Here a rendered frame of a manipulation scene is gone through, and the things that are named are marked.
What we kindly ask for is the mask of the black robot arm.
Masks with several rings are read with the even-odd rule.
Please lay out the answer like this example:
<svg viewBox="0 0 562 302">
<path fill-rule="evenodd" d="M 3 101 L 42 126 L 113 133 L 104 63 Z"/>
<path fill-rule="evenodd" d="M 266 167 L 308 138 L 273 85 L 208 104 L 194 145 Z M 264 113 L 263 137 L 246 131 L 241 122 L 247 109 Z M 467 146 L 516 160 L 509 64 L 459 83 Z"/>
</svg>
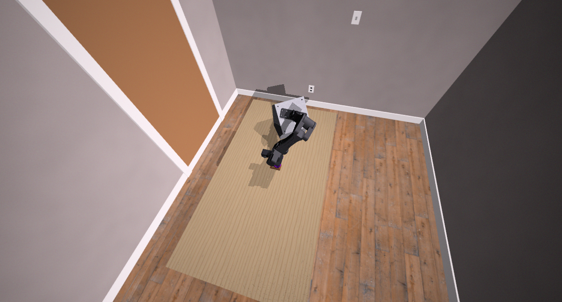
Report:
<svg viewBox="0 0 562 302">
<path fill-rule="evenodd" d="M 317 125 L 315 121 L 307 117 L 306 113 L 285 108 L 281 109 L 280 118 L 293 120 L 296 124 L 293 132 L 287 138 L 277 142 L 273 146 L 272 151 L 266 149 L 262 150 L 261 156 L 268 158 L 266 163 L 269 164 L 269 166 L 274 166 L 278 158 L 280 158 L 280 155 L 287 154 L 289 148 L 296 142 L 301 140 L 307 141 Z M 301 128 L 305 128 L 307 132 L 304 132 Z"/>
</svg>

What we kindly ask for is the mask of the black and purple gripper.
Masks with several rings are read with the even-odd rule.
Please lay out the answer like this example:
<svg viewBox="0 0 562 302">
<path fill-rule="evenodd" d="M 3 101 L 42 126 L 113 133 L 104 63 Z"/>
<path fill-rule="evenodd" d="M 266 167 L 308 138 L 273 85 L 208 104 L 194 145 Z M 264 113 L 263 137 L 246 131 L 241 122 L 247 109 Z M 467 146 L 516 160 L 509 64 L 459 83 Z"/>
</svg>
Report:
<svg viewBox="0 0 562 302">
<path fill-rule="evenodd" d="M 281 166 L 283 157 L 284 157 L 283 155 L 280 155 L 280 158 L 278 158 L 277 162 L 274 165 L 276 168 L 279 168 Z"/>
</svg>

